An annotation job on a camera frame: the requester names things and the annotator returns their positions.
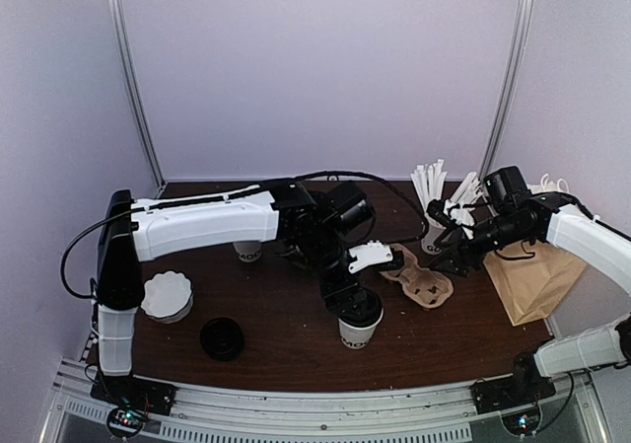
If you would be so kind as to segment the brown pulp cup carrier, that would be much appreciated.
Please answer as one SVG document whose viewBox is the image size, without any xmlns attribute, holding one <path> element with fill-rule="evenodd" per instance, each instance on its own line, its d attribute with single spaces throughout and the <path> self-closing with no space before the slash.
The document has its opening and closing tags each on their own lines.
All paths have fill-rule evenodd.
<svg viewBox="0 0 631 443">
<path fill-rule="evenodd" d="M 381 271 L 381 276 L 399 283 L 406 297 L 428 311 L 442 306 L 453 295 L 452 281 L 437 271 L 422 267 L 418 257 L 405 246 L 392 244 L 390 249 L 402 253 L 403 266 Z"/>
</svg>

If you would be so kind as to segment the black plastic cup lid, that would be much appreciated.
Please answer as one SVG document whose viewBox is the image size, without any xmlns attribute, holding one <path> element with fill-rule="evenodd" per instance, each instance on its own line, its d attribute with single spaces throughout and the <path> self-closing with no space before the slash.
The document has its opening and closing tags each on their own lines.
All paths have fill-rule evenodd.
<svg viewBox="0 0 631 443">
<path fill-rule="evenodd" d="M 364 300 L 343 309 L 338 318 L 345 323 L 356 328 L 366 328 L 373 325 L 381 316 L 383 303 L 376 294 L 368 294 Z"/>
</svg>

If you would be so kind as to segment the white paper coffee cup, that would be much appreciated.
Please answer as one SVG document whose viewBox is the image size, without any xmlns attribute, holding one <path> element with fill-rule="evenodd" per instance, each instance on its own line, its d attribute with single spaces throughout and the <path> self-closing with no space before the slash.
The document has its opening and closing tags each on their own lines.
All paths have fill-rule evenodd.
<svg viewBox="0 0 631 443">
<path fill-rule="evenodd" d="M 371 341 L 375 330 L 381 323 L 384 314 L 375 319 L 369 326 L 357 327 L 338 320 L 339 336 L 342 344 L 349 349 L 358 350 L 366 347 Z"/>
</svg>

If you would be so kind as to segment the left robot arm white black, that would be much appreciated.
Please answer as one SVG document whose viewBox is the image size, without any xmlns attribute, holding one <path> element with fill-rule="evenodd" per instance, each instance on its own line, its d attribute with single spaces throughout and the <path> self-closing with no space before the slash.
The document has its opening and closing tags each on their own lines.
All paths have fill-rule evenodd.
<svg viewBox="0 0 631 443">
<path fill-rule="evenodd" d="M 169 254 L 230 243 L 281 241 L 296 248 L 320 278 L 320 296 L 340 328 L 372 329 L 383 317 L 379 296 L 359 273 L 391 257 L 369 242 L 347 248 L 342 239 L 373 219 L 374 208 L 353 182 L 328 192 L 294 181 L 176 200 L 110 199 L 98 245 L 96 303 L 99 368 L 105 393 L 135 406 L 142 388 L 132 372 L 135 314 L 145 297 L 141 265 Z"/>
</svg>

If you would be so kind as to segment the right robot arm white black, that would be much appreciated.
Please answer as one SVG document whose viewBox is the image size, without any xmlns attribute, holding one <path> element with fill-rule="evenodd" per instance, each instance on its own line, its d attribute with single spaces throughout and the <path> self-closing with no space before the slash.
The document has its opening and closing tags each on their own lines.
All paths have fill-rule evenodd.
<svg viewBox="0 0 631 443">
<path fill-rule="evenodd" d="M 431 269 L 467 276 L 480 269 L 487 254 L 513 243 L 541 242 L 586 262 L 630 289 L 630 238 L 603 223 L 574 195 L 561 191 L 533 193 L 516 166 L 485 177 L 492 217 L 473 226 L 459 225 L 452 207 L 434 199 L 425 210 L 444 226 L 437 243 L 441 253 Z M 516 360 L 505 394 L 512 404 L 527 404 L 543 388 L 543 379 L 602 366 L 623 367 L 630 362 L 630 319 L 620 317 L 603 325 L 552 339 L 537 351 Z"/>
</svg>

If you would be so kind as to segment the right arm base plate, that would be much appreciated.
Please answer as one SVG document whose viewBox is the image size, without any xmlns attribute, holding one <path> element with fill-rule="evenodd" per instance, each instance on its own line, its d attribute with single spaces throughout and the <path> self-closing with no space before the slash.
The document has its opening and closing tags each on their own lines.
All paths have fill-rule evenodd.
<svg viewBox="0 0 631 443">
<path fill-rule="evenodd" d="M 550 378 L 521 368 L 508 377 L 476 381 L 469 390 L 478 414 L 534 405 L 556 394 Z"/>
</svg>

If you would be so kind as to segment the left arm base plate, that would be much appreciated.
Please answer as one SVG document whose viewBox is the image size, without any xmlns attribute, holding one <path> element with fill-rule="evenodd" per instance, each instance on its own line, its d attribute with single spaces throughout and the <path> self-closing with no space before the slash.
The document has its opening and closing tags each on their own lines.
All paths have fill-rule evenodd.
<svg viewBox="0 0 631 443">
<path fill-rule="evenodd" d="M 176 387 L 171 384 L 132 376 L 98 375 L 90 395 L 93 399 L 125 409 L 169 416 L 175 401 Z"/>
</svg>

